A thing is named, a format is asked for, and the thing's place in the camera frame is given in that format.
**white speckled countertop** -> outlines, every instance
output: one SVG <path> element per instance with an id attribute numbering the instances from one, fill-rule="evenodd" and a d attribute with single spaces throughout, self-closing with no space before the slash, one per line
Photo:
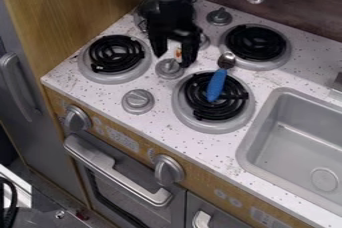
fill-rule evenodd
<path id="1" fill-rule="evenodd" d="M 224 27 L 212 26 L 205 21 L 205 16 L 219 5 L 198 0 L 195 6 L 199 24 L 212 39 L 212 45 L 200 52 L 198 61 L 186 70 L 185 75 L 200 70 L 216 70 L 216 61 L 220 55 L 217 48 L 218 37 L 238 24 L 257 23 L 270 26 L 285 34 L 292 44 L 291 60 L 279 69 L 253 72 L 234 68 L 234 76 L 250 86 L 256 99 L 256 112 L 252 120 L 238 131 L 209 135 L 183 125 L 171 107 L 172 90 L 179 79 L 166 81 L 158 78 L 154 72 L 155 64 L 159 61 L 157 58 L 153 58 L 152 66 L 139 79 L 122 85 L 101 85 L 81 75 L 76 58 L 73 58 L 76 53 L 42 77 L 41 81 L 62 95 L 190 161 L 195 161 L 217 176 L 315 227 L 341 228 L 342 217 L 245 172 L 236 161 L 235 152 L 263 103 L 276 88 L 291 87 L 342 106 L 342 103 L 328 96 L 331 83 L 337 73 L 342 71 L 342 44 L 228 8 L 233 15 L 233 23 Z M 148 42 L 146 35 L 134 26 L 130 14 L 101 35 L 107 34 L 129 34 Z M 170 51 L 163 58 L 173 57 L 176 46 L 176 43 L 171 43 Z M 129 90 L 138 88 L 150 91 L 156 99 L 156 105 L 152 111 L 135 116 L 123 110 L 121 98 Z"/>

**cabinet door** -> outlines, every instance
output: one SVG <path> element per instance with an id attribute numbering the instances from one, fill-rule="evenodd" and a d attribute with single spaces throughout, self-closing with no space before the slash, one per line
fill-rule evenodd
<path id="1" fill-rule="evenodd" d="M 196 195 L 187 194 L 186 228 L 251 228 Z"/>

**sink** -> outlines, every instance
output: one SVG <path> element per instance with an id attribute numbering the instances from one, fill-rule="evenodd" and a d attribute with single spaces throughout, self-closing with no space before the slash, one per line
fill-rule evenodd
<path id="1" fill-rule="evenodd" d="M 236 158 L 246 171 L 342 216 L 342 108 L 276 89 Z"/>

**cabinet knob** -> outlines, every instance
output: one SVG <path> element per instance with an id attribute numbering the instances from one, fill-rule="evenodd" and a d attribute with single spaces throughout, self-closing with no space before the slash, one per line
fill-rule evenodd
<path id="1" fill-rule="evenodd" d="M 91 121 L 82 109 L 74 105 L 69 105 L 67 107 L 64 126 L 71 132 L 79 132 L 91 128 Z"/>
<path id="2" fill-rule="evenodd" d="M 182 166 L 166 155 L 158 155 L 155 158 L 155 178 L 158 184 L 169 186 L 184 180 L 185 174 Z"/>

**blue spatula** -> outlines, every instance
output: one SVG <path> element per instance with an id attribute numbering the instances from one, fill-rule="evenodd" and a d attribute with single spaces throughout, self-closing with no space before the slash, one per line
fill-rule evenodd
<path id="1" fill-rule="evenodd" d="M 235 55 L 231 52 L 225 52 L 218 59 L 217 64 L 220 69 L 211 77 L 207 87 L 208 102 L 215 102 L 220 97 L 226 81 L 227 70 L 235 66 L 235 60 Z"/>

